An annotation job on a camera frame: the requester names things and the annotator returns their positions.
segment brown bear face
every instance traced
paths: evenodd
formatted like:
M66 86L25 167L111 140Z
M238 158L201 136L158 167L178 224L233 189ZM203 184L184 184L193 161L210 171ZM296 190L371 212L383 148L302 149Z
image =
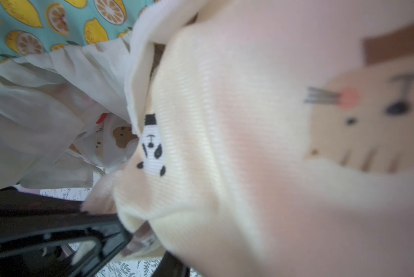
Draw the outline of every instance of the brown bear face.
M122 149L126 148L130 141L138 138L132 134L132 127L129 126L118 127L113 130L113 137L116 140L116 146Z

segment white ruffle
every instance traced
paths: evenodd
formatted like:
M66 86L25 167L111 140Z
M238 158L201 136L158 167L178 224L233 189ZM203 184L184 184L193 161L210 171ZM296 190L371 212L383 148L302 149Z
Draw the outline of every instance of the white ruffle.
M56 163L102 113L130 122L124 93L130 36L0 64L0 188Z

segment clothing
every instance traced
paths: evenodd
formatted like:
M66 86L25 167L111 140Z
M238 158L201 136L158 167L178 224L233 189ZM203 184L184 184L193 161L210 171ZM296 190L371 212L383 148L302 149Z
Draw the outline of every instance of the clothing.
M0 0L0 61L116 39L154 0Z
M96 153L97 141L91 142L92 152L78 146L76 150L85 156L67 149L103 128L103 115L116 128L131 128L123 91L129 38L130 32L108 42L67 46L0 64L0 188L14 185L38 166L42 171L45 166L50 168L66 151L93 162L87 156ZM129 141L124 141L115 151L115 128L109 129L107 134L97 134L106 136L105 141L113 138L107 145L112 151L96 164L114 170L132 154L134 146L127 147ZM134 139L131 136L136 130L129 132L126 136ZM84 183L91 186L92 178L89 175ZM44 184L43 188L59 188L49 187L59 183ZM62 183L60 187L77 184L82 183Z
M55 163L40 163L19 183L30 188L92 187L93 169L82 159L64 153Z
M206 277L414 276L414 0L205 3L133 29L123 224Z

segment panda print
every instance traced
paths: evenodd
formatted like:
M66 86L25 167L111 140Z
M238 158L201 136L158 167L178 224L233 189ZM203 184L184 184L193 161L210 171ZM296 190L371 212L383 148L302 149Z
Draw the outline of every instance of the panda print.
M136 167L143 169L147 175L164 176L164 156L155 114L147 114L145 116L145 126L140 144L143 151L143 161L138 163Z

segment cat face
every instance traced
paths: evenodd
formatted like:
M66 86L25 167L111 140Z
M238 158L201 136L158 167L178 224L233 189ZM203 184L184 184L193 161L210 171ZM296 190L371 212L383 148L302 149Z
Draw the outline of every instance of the cat face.
M310 88L309 158L363 172L414 168L414 55L348 72Z

